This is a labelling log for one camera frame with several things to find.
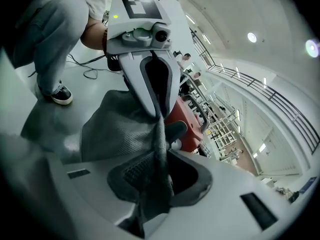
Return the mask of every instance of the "black cable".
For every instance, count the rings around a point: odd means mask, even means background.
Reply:
[[[98,71],[108,71],[108,72],[111,72],[111,73],[115,73],[115,74],[121,75],[121,73],[114,72],[114,71],[111,71],[111,70],[106,69],[106,68],[104,68],[104,69],[98,69],[98,68],[92,68],[92,67],[86,66],[86,65],[89,64],[89,63],[93,63],[93,62],[96,62],[96,61],[102,59],[102,58],[104,57],[104,55],[101,55],[101,56],[99,56],[99,57],[93,58],[93,59],[91,59],[91,60],[89,60],[89,61],[87,61],[87,62],[83,62],[83,63],[79,63],[78,61],[76,61],[76,59],[73,57],[73,55],[72,55],[71,53],[69,53],[69,54],[67,55],[67,57],[70,58],[70,59],[72,59],[74,62],[73,62],[73,61],[66,61],[66,62],[73,63],[73,64],[76,64],[76,65],[78,65],[78,66],[82,66],[82,67],[89,68],[89,70],[86,70],[85,72],[83,72],[83,76],[84,76],[85,78],[92,79],[92,80],[97,79],[97,78],[98,78]],[[95,77],[91,77],[91,76],[88,76],[88,75],[87,75],[87,73],[89,73],[89,72],[91,72],[91,71],[95,72]],[[29,75],[28,78],[32,77],[35,73],[36,73],[36,71],[34,71],[31,75]]]
[[[89,70],[86,70],[85,72],[83,72],[83,76],[85,78],[92,79],[92,80],[96,80],[98,78],[98,71],[108,71],[108,72],[111,72],[111,73],[115,73],[115,74],[121,75],[121,73],[113,72],[113,71],[111,71],[109,69],[106,69],[106,68],[104,68],[104,69],[92,68],[92,67],[89,67],[89,66],[86,66],[86,65],[80,65],[80,64],[78,64],[76,62],[73,62],[73,61],[67,61],[67,62],[76,64],[76,65],[79,65],[79,66],[82,66],[82,67],[89,68]],[[91,71],[95,72],[95,77],[91,77],[91,76],[86,75],[86,73],[89,73]]]

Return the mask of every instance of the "floor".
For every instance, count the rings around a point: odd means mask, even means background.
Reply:
[[[102,52],[89,50],[78,43],[71,54],[79,62],[85,62],[100,56]],[[90,67],[107,69],[107,59],[93,62]],[[82,66],[66,64],[62,81],[71,90],[73,102],[68,106],[60,106],[44,100],[36,87],[36,75],[27,77],[34,71],[33,64],[17,69],[22,81],[38,98],[25,122],[21,136],[38,143],[46,151],[56,153],[64,163],[78,161],[80,130],[100,106],[106,92],[128,90],[122,74],[99,71],[98,78],[92,80],[83,76],[86,70],[87,68]]]

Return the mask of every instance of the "person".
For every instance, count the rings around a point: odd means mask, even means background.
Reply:
[[[219,106],[219,109],[221,109],[223,112],[226,112],[226,108],[224,108],[223,106]]]
[[[190,60],[191,55],[190,53],[186,53],[185,55],[182,56],[182,54],[178,54],[175,57],[176,62],[178,63],[179,67],[180,67],[180,73],[182,75],[182,73],[184,72],[185,68],[188,66],[187,65],[187,61]]]
[[[238,160],[240,158],[240,155],[243,153],[244,151],[242,149],[237,149],[237,147],[233,147],[227,155],[225,155],[224,157],[219,157],[219,160],[224,161],[228,158]]]
[[[189,74],[191,76],[191,78],[193,80],[197,80],[200,76],[201,76],[201,73],[200,72],[197,72],[197,73],[191,73]]]
[[[47,100],[59,105],[72,102],[73,95],[61,77],[67,55],[78,40],[94,50],[106,49],[107,27],[102,24],[106,3],[32,0],[16,22],[10,60],[15,68],[34,62],[37,85]]]
[[[191,78],[192,78],[193,80],[197,80],[197,79],[201,76],[201,73],[200,73],[200,72],[197,72],[197,73],[191,74],[190,76],[191,76]],[[184,80],[184,78],[185,78],[184,76],[181,76],[180,82],[182,82],[182,81]],[[181,93],[181,94],[184,94],[184,95],[188,95],[188,94],[190,93],[190,85],[191,85],[191,83],[190,83],[189,80],[187,80],[186,82],[184,82],[183,84],[181,84],[180,93]]]

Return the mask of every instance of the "metal railing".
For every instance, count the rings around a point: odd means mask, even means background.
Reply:
[[[215,66],[215,61],[212,59],[210,53],[207,51],[206,47],[203,45],[203,43],[200,41],[200,39],[197,37],[196,33],[193,32],[191,29],[191,36],[194,44],[195,51],[199,54],[200,58],[203,60],[204,64],[206,65],[206,68],[209,69],[212,66]]]
[[[259,94],[262,95],[269,102],[273,103],[283,114],[291,121],[295,128],[300,132],[303,139],[310,148],[311,153],[313,154],[320,143],[320,137],[312,124],[308,119],[301,113],[301,111],[295,107],[288,99],[283,95],[278,93],[273,88],[264,84],[263,82],[253,78],[250,75],[245,73],[238,72],[231,68],[221,67],[214,65],[208,69],[209,71],[225,75],[231,79],[246,85]]]

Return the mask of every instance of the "bracelet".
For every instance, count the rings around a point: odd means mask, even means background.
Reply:
[[[102,37],[102,49],[104,52],[104,56],[107,57],[107,35],[108,35],[108,29],[106,28],[105,31],[103,32],[103,37]]]

